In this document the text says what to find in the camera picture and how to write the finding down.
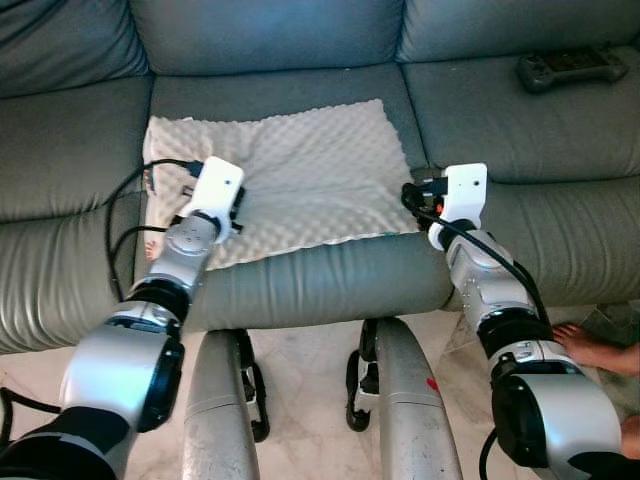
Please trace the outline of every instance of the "game controller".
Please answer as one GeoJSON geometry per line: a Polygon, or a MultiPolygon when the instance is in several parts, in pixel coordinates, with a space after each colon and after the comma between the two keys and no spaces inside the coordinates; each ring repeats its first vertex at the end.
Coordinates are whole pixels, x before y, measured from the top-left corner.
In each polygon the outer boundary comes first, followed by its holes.
{"type": "Polygon", "coordinates": [[[629,67],[606,47],[558,50],[521,57],[516,72],[531,93],[581,80],[620,80],[629,67]]]}

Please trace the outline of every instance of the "sofa cushion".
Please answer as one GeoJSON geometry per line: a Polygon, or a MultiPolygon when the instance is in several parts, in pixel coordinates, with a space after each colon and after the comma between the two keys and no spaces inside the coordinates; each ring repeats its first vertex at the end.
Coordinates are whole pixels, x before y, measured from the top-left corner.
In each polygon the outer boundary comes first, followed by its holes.
{"type": "Polygon", "coordinates": [[[131,0],[153,71],[220,75],[393,59],[402,0],[131,0]]]}
{"type": "Polygon", "coordinates": [[[428,62],[626,45],[639,0],[407,0],[397,59],[428,62]]]}
{"type": "MultiPolygon", "coordinates": [[[[396,65],[159,77],[151,113],[245,121],[371,98],[382,98],[409,163],[424,166],[411,105],[396,65]]],[[[238,221],[242,223],[242,210],[238,221]]],[[[209,272],[187,325],[193,329],[278,328],[347,321],[433,310],[450,293],[444,258],[423,235],[389,236],[209,272]]]]}
{"type": "Polygon", "coordinates": [[[0,0],[0,97],[146,72],[126,0],[0,0]]]}
{"type": "Polygon", "coordinates": [[[0,223],[100,205],[142,162],[149,77],[0,100],[0,223]]]}
{"type": "Polygon", "coordinates": [[[615,84],[524,90],[517,57],[404,65],[430,162],[485,162],[497,182],[612,179],[640,173],[640,53],[615,84]]]}
{"type": "Polygon", "coordinates": [[[380,98],[411,168],[426,165],[402,73],[395,64],[220,77],[158,77],[153,115],[247,121],[380,98]]]}
{"type": "Polygon", "coordinates": [[[640,296],[640,176],[491,184],[482,221],[529,269],[549,306],[640,296]]]}
{"type": "Polygon", "coordinates": [[[424,234],[354,240],[208,272],[187,329],[305,327],[427,312],[451,290],[444,256],[424,234]]]}
{"type": "MultiPolygon", "coordinates": [[[[118,201],[115,232],[137,224],[139,204],[138,193],[118,201]]],[[[105,210],[0,224],[0,353],[73,345],[106,319],[114,297],[105,210]]],[[[132,249],[123,249],[116,265],[123,282],[131,281],[132,258],[132,249]]]]}

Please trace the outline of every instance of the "black wire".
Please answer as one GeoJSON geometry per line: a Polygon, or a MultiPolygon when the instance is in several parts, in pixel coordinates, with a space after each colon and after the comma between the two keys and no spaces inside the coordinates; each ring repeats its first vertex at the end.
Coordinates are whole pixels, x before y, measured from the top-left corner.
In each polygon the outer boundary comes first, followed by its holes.
{"type": "Polygon", "coordinates": [[[448,228],[452,232],[456,233],[457,235],[460,235],[469,243],[473,244],[474,246],[482,250],[484,253],[486,253],[491,258],[493,258],[496,262],[498,262],[505,270],[507,270],[511,275],[513,275],[515,279],[518,280],[522,284],[522,286],[525,288],[525,290],[533,300],[533,303],[536,306],[536,310],[538,310],[538,315],[540,315],[540,319],[546,323],[549,323],[547,310],[544,308],[544,304],[542,303],[542,299],[540,298],[538,287],[536,287],[535,281],[533,280],[533,277],[531,276],[531,274],[522,265],[520,265],[517,262],[514,262],[513,265],[510,264],[502,255],[500,255],[498,252],[493,250],[486,243],[484,243],[481,240],[478,240],[473,235],[470,235],[464,230],[461,230],[460,228],[456,227],[452,223],[446,220],[442,220],[437,215],[432,215],[430,213],[426,213],[422,210],[417,210],[417,209],[412,210],[412,213],[414,215],[425,218],[431,222],[439,223],[444,228],[448,228]]]}
{"type": "Polygon", "coordinates": [[[487,478],[487,459],[489,458],[489,452],[491,451],[491,447],[493,446],[493,442],[498,438],[498,433],[494,428],[491,430],[491,433],[484,441],[484,445],[482,445],[482,450],[480,451],[480,461],[478,462],[478,468],[480,470],[480,480],[489,480],[487,478]]]}
{"type": "Polygon", "coordinates": [[[6,448],[9,443],[11,443],[10,437],[11,427],[13,426],[13,403],[18,403],[25,407],[47,413],[60,413],[61,411],[60,407],[24,397],[6,387],[0,388],[0,401],[2,401],[2,408],[4,410],[2,430],[0,431],[0,449],[6,448]]]}
{"type": "Polygon", "coordinates": [[[124,232],[122,232],[122,235],[120,235],[120,237],[118,238],[118,241],[116,242],[115,247],[113,247],[113,250],[111,250],[111,256],[113,258],[114,263],[118,259],[118,254],[120,253],[120,249],[122,248],[122,245],[124,245],[124,242],[127,240],[127,238],[129,238],[134,233],[143,232],[143,231],[166,232],[167,229],[163,227],[153,227],[151,225],[138,225],[137,227],[131,227],[126,229],[124,232]]]}
{"type": "Polygon", "coordinates": [[[146,170],[153,168],[157,165],[166,165],[166,164],[173,164],[173,165],[179,165],[181,167],[185,167],[189,163],[190,162],[183,161],[183,160],[173,160],[173,159],[165,158],[162,160],[155,160],[153,162],[149,162],[146,165],[141,165],[138,168],[136,168],[135,171],[131,172],[120,183],[120,185],[116,187],[116,189],[111,193],[111,195],[109,195],[109,197],[105,201],[105,204],[107,205],[107,214],[104,220],[104,247],[105,247],[105,253],[107,256],[107,264],[109,268],[109,284],[111,286],[111,290],[113,291],[113,294],[118,299],[118,301],[120,302],[123,301],[124,297],[122,295],[122,287],[120,286],[120,279],[118,278],[118,273],[116,272],[115,259],[113,258],[112,248],[111,248],[111,223],[113,218],[113,209],[115,207],[116,200],[118,199],[122,191],[125,188],[127,188],[127,186],[131,182],[133,182],[136,178],[142,175],[146,170]]]}

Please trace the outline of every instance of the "silver arm segment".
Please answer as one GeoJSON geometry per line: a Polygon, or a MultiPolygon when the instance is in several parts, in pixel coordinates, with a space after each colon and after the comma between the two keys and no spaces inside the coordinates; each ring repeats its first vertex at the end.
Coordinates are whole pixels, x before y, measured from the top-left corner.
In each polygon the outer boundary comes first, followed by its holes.
{"type": "MultiPolygon", "coordinates": [[[[511,262],[485,232],[468,233],[511,262]]],[[[583,452],[620,453],[611,401],[552,341],[550,325],[541,323],[524,287],[503,267],[461,237],[451,243],[447,261],[467,321],[489,358],[501,447],[542,479],[590,478],[569,460],[583,452]]]]}
{"type": "Polygon", "coordinates": [[[229,235],[242,178],[240,168],[207,159],[185,218],[167,230],[149,273],[78,344],[62,384],[62,413],[2,453],[0,478],[124,477],[137,434],[171,415],[181,328],[214,244],[229,235]]]}
{"type": "Polygon", "coordinates": [[[529,284],[525,287],[465,238],[480,240],[515,268],[509,252],[480,230],[486,183],[484,165],[456,165],[445,169],[442,178],[405,185],[402,200],[428,228],[432,246],[446,251],[451,281],[491,366],[492,409],[502,449],[543,479],[590,478],[588,470],[595,464],[602,468],[602,462],[620,462],[615,410],[600,387],[553,341],[546,314],[538,311],[544,307],[527,275],[522,270],[518,274],[529,284]],[[438,209],[429,210],[428,197],[438,209]],[[448,225],[434,221],[439,213],[439,220],[448,225]]]}

